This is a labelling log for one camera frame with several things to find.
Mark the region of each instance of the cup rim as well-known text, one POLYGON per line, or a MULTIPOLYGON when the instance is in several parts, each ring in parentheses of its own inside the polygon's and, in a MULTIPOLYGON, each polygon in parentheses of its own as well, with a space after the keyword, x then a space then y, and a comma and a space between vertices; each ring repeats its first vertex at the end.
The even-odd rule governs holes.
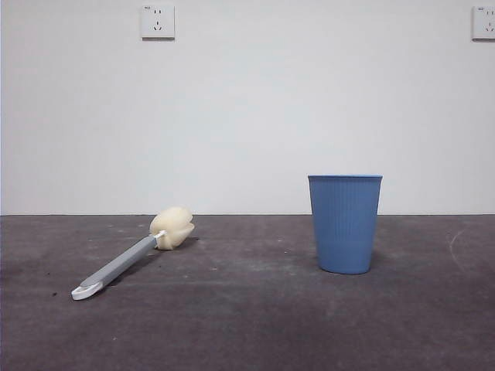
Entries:
POLYGON ((378 174, 310 174, 308 178, 383 178, 378 174))

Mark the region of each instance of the brush handle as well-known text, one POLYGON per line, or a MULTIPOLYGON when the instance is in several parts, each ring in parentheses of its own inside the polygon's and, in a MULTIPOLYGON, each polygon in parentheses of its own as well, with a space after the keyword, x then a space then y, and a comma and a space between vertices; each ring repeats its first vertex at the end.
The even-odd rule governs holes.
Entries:
POLYGON ((72 297, 75 300, 80 300, 101 290, 155 247, 156 238, 154 236, 143 238, 133 247, 127 249, 123 254, 81 282, 80 286, 72 292, 72 297))
POLYGON ((155 247, 156 238, 154 238, 154 236, 147 236, 143 238, 137 242, 136 245, 127 249, 124 253, 113 259, 99 271, 86 278, 80 286, 91 286, 97 282, 101 282, 103 286, 106 286, 155 247))

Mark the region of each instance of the white wall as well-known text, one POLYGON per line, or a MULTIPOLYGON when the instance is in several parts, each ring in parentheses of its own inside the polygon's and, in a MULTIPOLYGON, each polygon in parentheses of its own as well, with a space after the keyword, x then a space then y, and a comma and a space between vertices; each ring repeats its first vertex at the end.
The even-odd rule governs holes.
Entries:
POLYGON ((308 213, 308 173, 382 213, 495 213, 495 43, 464 0, 4 0, 2 213, 308 213))

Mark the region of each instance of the cup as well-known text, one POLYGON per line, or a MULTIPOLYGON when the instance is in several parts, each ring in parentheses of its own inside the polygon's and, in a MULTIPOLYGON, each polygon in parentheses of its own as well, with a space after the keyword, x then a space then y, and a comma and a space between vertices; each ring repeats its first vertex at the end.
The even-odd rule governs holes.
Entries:
POLYGON ((370 269, 381 175, 309 175, 318 264, 341 274, 370 269))

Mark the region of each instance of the wall outlet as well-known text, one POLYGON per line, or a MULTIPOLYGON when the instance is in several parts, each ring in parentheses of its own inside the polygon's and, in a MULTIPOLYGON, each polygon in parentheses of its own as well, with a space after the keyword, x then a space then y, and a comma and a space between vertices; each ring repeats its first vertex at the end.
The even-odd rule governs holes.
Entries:
POLYGON ((141 37, 143 39, 175 39, 176 9, 173 5, 144 5, 141 8, 141 37))
POLYGON ((495 6, 473 7, 473 40, 495 40, 495 6))

